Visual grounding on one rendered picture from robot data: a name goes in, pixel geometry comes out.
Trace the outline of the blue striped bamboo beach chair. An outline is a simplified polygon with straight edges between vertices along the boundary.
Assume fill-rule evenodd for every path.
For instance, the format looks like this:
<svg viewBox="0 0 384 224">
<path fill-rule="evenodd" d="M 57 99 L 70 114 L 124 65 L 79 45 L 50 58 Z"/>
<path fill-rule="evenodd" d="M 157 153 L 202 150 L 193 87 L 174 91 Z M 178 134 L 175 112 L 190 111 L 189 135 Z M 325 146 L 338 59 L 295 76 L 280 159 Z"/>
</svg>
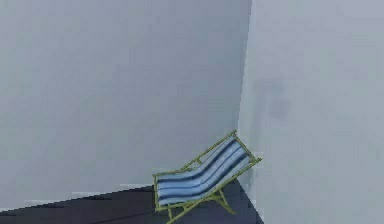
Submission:
<svg viewBox="0 0 384 224">
<path fill-rule="evenodd" d="M 168 213 L 166 224 L 175 224 L 200 204 L 210 201 L 235 214 L 223 189 L 261 161 L 234 129 L 182 168 L 152 175 L 155 211 Z"/>
</svg>

